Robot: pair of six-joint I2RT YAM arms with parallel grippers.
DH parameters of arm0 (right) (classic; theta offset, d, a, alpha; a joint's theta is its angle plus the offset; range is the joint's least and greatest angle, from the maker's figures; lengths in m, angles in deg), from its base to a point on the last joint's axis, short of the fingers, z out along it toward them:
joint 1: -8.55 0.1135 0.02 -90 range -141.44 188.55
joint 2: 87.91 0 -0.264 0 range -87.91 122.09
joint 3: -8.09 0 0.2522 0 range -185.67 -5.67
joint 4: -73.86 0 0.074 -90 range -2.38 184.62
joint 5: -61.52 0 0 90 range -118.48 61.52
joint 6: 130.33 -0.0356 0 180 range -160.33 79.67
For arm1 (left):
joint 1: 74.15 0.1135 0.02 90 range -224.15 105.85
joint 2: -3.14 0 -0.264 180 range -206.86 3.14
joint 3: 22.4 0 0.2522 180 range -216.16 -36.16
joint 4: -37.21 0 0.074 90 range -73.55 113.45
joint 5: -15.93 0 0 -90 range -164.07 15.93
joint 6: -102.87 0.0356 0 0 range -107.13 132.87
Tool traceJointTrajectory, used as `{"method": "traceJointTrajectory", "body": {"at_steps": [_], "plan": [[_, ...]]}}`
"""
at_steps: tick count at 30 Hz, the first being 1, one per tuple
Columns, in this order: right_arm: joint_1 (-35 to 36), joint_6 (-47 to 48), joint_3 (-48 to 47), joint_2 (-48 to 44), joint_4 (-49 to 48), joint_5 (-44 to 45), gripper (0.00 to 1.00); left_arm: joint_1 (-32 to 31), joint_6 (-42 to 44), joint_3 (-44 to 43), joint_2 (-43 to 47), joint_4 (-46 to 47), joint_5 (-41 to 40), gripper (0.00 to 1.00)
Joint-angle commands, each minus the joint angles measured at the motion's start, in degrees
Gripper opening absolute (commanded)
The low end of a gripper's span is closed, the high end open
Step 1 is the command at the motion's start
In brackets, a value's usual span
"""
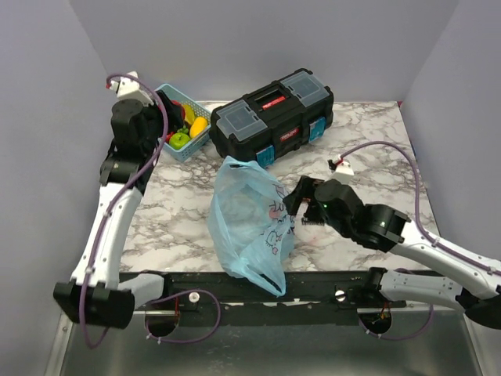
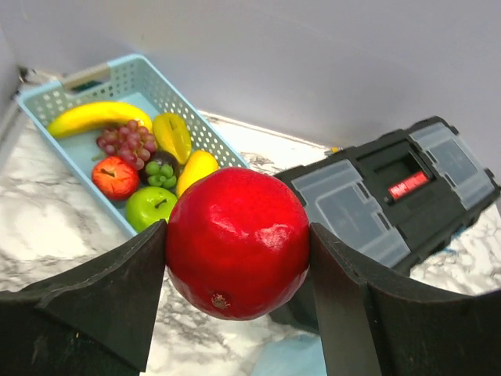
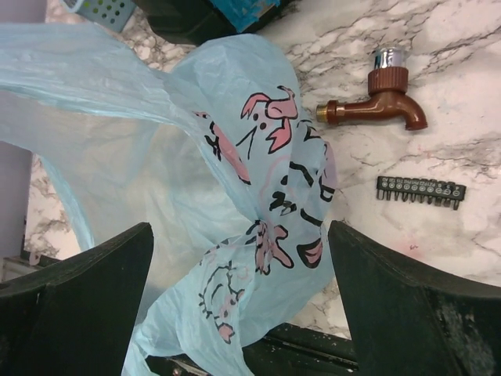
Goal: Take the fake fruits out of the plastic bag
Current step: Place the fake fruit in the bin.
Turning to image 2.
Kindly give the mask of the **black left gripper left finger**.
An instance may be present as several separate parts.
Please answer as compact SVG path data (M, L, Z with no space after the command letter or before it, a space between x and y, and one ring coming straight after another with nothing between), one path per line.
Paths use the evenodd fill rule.
M1 293L3 372L143 372L167 223L66 272Z

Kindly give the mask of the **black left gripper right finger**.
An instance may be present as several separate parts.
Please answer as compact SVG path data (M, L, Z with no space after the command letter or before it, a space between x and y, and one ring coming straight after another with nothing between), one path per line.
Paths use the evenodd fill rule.
M469 296L421 283L311 234L311 276L329 375L497 375L500 293Z

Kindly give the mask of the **light blue plastic bag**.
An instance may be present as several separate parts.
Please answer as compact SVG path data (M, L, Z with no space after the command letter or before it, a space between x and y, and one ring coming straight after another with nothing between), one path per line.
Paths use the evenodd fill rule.
M300 334L268 343L250 375L327 376L320 337Z

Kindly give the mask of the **green fake apple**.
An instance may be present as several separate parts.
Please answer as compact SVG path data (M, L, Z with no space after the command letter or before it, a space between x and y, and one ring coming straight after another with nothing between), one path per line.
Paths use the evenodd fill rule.
M132 228L140 233L161 219L168 221L177 200L178 198L165 188L144 187L128 198L125 218Z

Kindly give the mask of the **red fake fruit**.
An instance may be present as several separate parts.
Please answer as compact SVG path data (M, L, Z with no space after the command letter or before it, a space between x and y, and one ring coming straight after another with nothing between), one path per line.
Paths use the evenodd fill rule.
M139 188L139 174L117 156L101 160L92 170L92 181L112 201L127 200Z

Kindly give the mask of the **dark purple fake mangosteen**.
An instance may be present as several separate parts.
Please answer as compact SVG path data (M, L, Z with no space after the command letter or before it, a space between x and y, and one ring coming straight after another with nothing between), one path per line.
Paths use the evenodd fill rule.
M145 186L162 187L167 190L175 188L180 175L180 164L167 151L157 150L139 171L139 178Z

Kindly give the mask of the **red fake grapes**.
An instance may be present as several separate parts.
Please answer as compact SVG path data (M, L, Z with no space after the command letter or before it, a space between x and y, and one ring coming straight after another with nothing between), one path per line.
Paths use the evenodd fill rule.
M105 128L96 139L102 155L117 156L139 171L157 150L153 133L139 120Z

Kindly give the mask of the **yellow fake mango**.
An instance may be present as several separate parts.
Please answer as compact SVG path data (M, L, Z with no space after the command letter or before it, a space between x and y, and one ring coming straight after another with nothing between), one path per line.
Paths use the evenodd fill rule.
M195 151L188 159L178 178L175 189L177 197L180 197L191 185L219 170L216 158L204 150Z

